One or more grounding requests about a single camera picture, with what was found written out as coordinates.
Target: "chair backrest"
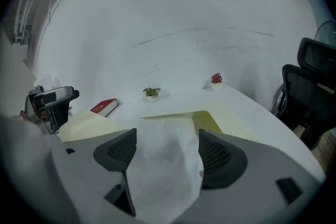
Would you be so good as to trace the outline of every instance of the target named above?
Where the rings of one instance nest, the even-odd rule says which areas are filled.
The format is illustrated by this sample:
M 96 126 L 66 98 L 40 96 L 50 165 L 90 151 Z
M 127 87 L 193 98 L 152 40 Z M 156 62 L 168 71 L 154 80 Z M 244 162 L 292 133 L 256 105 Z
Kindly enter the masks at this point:
M 285 65 L 282 76 L 286 100 L 278 118 L 291 129 L 301 124 L 320 134 L 336 126 L 336 93 L 323 89 L 316 73 Z
M 298 63 L 303 69 L 336 85 L 336 48 L 309 38 L 301 40 Z

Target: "white pot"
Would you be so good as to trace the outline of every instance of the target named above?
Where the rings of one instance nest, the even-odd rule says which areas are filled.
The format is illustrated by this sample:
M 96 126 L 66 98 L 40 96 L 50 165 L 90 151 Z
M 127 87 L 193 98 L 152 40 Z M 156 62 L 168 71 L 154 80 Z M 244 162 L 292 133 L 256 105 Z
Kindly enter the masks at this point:
M 218 92 L 221 88 L 223 87 L 223 83 L 212 83 L 211 82 L 211 89 L 214 91 L 214 92 Z
M 147 100 L 151 103 L 155 103 L 159 97 L 155 97 L 155 96 L 146 96 L 147 97 Z

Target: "white wall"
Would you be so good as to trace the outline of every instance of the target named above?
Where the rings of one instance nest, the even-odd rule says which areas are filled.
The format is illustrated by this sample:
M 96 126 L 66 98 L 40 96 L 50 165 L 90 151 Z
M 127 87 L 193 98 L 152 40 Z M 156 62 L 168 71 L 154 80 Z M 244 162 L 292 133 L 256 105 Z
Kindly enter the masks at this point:
M 309 0 L 314 12 L 316 24 L 320 27 L 323 23 L 333 20 L 333 16 L 324 0 Z
M 19 59 L 0 28 L 0 114 L 19 116 L 35 77 Z
M 27 59 L 27 49 L 28 45 L 20 45 L 20 43 L 12 44 L 12 50 L 15 51 L 15 54 L 18 59 L 26 60 Z
M 317 26 L 301 0 L 62 0 L 41 38 L 36 76 L 80 91 L 74 110 L 224 82 L 269 108 L 281 68 Z

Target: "red plant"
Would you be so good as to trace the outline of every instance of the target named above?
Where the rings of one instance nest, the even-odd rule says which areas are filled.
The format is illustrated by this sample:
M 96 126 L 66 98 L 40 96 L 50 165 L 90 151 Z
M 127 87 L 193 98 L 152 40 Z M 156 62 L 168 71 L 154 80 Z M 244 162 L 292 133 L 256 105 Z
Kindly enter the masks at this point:
M 211 77 L 211 82 L 212 83 L 221 83 L 222 82 L 222 76 L 221 76 L 221 74 L 219 74 L 219 73 L 214 74 Z

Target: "paper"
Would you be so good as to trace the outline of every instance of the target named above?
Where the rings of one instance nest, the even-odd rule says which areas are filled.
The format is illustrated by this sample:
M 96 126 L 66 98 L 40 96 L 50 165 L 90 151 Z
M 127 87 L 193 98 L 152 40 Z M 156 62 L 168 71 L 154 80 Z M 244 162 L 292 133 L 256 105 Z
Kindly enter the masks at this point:
M 81 111 L 59 129 L 62 142 L 81 140 L 124 130 L 114 121 L 91 111 Z
M 171 107 L 160 107 L 157 106 L 157 109 L 151 109 L 149 113 L 146 113 L 144 116 L 151 117 L 151 116 L 164 116 L 164 115 L 171 115 L 171 114 L 189 114 L 192 113 L 194 117 L 197 117 L 197 122 L 200 123 L 198 117 L 201 115 L 201 121 L 204 120 L 209 123 L 214 122 L 217 125 L 216 128 L 214 124 L 208 124 L 204 126 L 204 129 L 208 130 L 208 127 L 217 133 L 224 133 L 233 135 L 239 138 L 260 142 L 258 141 L 257 137 L 250 128 L 247 127 L 246 123 L 241 120 L 237 115 L 228 109 L 225 105 L 220 103 L 214 102 L 193 102 L 190 106 L 180 107 L 179 105 L 171 106 Z
M 203 163 L 190 116 L 141 119 L 137 149 L 127 169 L 136 218 L 170 223 L 199 196 Z

